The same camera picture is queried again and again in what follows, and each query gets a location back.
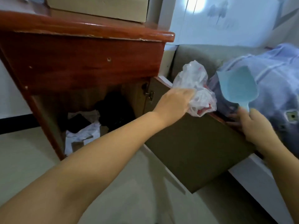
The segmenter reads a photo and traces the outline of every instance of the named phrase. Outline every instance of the blue scoop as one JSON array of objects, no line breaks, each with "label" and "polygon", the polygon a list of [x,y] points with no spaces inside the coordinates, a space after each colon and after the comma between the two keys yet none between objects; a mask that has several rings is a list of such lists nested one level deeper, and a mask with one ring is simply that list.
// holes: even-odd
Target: blue scoop
[{"label": "blue scoop", "polygon": [[258,96],[257,85],[247,66],[231,71],[217,71],[223,97],[249,111],[249,102]]}]

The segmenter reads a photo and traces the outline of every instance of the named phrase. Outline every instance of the cardboard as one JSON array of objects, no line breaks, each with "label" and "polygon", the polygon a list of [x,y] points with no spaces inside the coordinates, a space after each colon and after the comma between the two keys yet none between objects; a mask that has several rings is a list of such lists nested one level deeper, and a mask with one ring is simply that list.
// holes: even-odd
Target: cardboard
[{"label": "cardboard", "polygon": [[47,0],[54,9],[145,22],[148,0]]}]

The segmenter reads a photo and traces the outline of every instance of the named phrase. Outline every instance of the open cabinet door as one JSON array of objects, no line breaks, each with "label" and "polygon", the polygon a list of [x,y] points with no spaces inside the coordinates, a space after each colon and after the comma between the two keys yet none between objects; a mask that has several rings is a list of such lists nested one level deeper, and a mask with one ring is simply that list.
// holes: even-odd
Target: open cabinet door
[{"label": "open cabinet door", "polygon": [[[147,98],[144,113],[152,111],[169,89],[152,78],[148,88],[152,100]],[[186,114],[145,144],[192,193],[254,152],[242,134],[209,114],[201,118]]]}]

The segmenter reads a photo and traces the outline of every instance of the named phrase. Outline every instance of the metal hinge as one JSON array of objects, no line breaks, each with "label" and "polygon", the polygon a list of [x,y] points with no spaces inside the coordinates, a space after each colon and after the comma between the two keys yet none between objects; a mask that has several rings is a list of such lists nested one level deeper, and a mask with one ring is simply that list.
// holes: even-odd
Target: metal hinge
[{"label": "metal hinge", "polygon": [[154,91],[148,91],[148,83],[144,83],[142,86],[141,86],[142,90],[143,90],[143,95],[145,95],[146,97],[148,97],[148,99],[150,101],[152,101],[152,99],[154,98],[154,94],[155,92]]}]

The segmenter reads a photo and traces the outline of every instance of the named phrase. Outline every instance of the tiled floor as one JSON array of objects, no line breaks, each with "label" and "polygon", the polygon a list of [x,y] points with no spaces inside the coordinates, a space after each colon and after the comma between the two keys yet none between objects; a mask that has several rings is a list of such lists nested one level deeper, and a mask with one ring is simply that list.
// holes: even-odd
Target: tiled floor
[{"label": "tiled floor", "polygon": [[[59,162],[40,128],[0,135],[0,204]],[[275,223],[229,174],[191,194],[142,147],[80,223]]]}]

